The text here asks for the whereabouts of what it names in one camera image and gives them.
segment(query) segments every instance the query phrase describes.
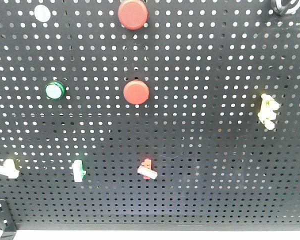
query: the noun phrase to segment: green ring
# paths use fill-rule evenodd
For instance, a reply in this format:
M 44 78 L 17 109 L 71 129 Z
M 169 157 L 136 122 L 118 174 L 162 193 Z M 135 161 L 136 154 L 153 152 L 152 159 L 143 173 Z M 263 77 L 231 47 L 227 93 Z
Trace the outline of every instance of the green ring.
M 47 92 L 46 92 L 46 89 L 48 86 L 50 85 L 56 85 L 60 90 L 61 90 L 61 96 L 59 98 L 51 98 L 47 95 Z M 56 81 L 56 80 L 53 80 L 53 81 L 50 81 L 45 87 L 44 87 L 44 93 L 45 95 L 49 98 L 49 99 L 52 99 L 52 100 L 59 100 L 61 99 L 65 93 L 66 93 L 66 87 L 65 85 L 62 83 L 62 82 L 59 82 L 59 81 Z

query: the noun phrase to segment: red push button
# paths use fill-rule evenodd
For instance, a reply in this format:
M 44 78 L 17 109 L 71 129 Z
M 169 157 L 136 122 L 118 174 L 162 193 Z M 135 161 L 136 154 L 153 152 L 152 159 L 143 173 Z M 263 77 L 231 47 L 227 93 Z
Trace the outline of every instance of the red push button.
M 118 16 L 127 29 L 137 30 L 147 21 L 148 10 L 141 0 L 125 0 L 119 6 Z
M 144 82 L 133 80 L 125 85 L 123 95 L 131 104 L 143 104 L 149 98 L 149 88 Z

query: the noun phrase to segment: white plastic clip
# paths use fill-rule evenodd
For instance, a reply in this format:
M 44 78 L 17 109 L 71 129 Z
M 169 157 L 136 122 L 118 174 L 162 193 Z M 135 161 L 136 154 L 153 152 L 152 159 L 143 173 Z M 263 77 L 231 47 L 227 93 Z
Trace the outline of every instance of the white plastic clip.
M 0 166 L 0 174 L 7 176 L 9 179 L 16 179 L 19 177 L 19 170 L 16 169 L 16 165 L 13 159 L 6 159 L 3 162 L 3 166 Z
M 279 15 L 294 14 L 300 8 L 300 0 L 290 0 L 283 5 L 283 0 L 271 0 L 273 10 Z
M 156 171 L 148 169 L 144 166 L 139 166 L 137 172 L 138 174 L 142 174 L 151 179 L 156 179 L 156 177 L 158 176 L 158 173 Z
M 73 171 L 74 182 L 81 183 L 82 179 L 86 175 L 86 171 L 83 170 L 82 161 L 75 160 L 74 163 L 72 163 L 71 167 Z
M 276 120 L 277 118 L 277 114 L 274 111 L 280 108 L 280 104 L 276 102 L 272 96 L 265 93 L 261 95 L 261 98 L 261 109 L 258 113 L 259 120 L 268 130 L 273 130 L 275 124 L 272 120 Z

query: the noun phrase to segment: pegboard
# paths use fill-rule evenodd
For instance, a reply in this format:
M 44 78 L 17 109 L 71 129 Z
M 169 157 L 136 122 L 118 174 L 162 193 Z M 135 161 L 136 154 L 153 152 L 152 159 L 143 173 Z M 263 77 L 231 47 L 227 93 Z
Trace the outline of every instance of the pegboard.
M 16 227 L 300 230 L 300 9 L 145 4 L 132 31 L 118 0 L 0 0 L 0 166 L 20 170 L 0 175 L 0 198 Z M 45 96 L 52 79 L 64 98 Z M 124 98 L 134 79 L 144 104 Z M 263 93 L 280 103 L 272 131 L 258 121 Z M 145 158 L 155 180 L 137 174 Z

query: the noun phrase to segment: metal bracket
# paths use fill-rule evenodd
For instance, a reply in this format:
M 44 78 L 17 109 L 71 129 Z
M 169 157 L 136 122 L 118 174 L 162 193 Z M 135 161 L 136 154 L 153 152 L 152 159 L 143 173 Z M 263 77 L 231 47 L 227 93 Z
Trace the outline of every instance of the metal bracket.
M 0 228 L 3 231 L 0 240 L 13 240 L 15 238 L 17 229 L 4 199 L 0 199 Z

